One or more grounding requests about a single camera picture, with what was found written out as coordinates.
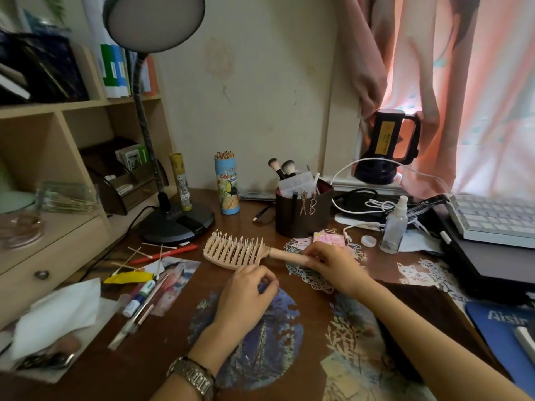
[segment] drawer knob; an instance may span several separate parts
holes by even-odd
[[[39,270],[34,273],[34,276],[39,280],[46,280],[50,276],[50,272],[48,270]]]

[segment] keyboard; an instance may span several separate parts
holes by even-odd
[[[535,249],[535,202],[448,195],[446,205],[463,238]]]

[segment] metal watch band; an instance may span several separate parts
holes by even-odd
[[[167,377],[176,373],[184,377],[203,397],[204,401],[213,398],[214,378],[210,371],[186,356],[179,357],[169,367]]]

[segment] spray bottle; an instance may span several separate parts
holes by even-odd
[[[394,210],[386,217],[385,232],[380,248],[386,253],[397,253],[409,219],[407,218],[407,200],[402,195]]]

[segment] curtain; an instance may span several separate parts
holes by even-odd
[[[535,197],[535,0],[335,0],[362,116],[417,112],[411,168],[454,192]],[[411,129],[401,131],[403,151]],[[403,171],[419,198],[444,189]]]

